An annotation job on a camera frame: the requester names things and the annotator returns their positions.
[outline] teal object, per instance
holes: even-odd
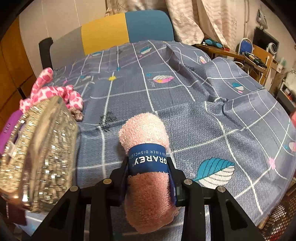
[[[212,40],[211,38],[206,39],[206,40],[205,40],[205,43],[206,43],[207,45],[214,46],[214,47],[217,47],[217,48],[220,48],[220,49],[223,48],[223,45],[222,45],[222,44],[220,44],[220,43],[218,43],[218,42]]]
[[[240,87],[240,86],[242,86],[241,84],[239,84],[239,83],[232,83],[232,86],[235,88],[235,87]]]
[[[221,158],[212,157],[211,159],[204,160],[198,168],[196,178],[194,181],[198,181],[212,174],[215,174],[229,166],[234,166],[234,163]]]
[[[160,10],[126,12],[126,26],[130,43],[143,40],[174,41],[172,23]]]

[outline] rolled pink dishcloth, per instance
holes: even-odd
[[[119,140],[127,154],[130,148],[143,143],[169,148],[164,124],[151,113],[129,119],[119,131]],[[146,172],[129,176],[124,209],[130,225],[142,234],[172,222],[178,209],[171,201],[168,173]]]

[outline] microfiber dishcloth label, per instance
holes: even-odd
[[[128,172],[132,176],[145,172],[168,173],[165,148],[154,143],[132,147],[128,151]]]

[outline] sequin pouch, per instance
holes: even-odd
[[[48,212],[72,185],[78,126],[59,96],[21,116],[0,160],[0,194],[32,212]]]

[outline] curtain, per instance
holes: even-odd
[[[206,36],[235,49],[236,0],[107,0],[106,16],[145,9],[169,13],[176,41],[193,45]]]

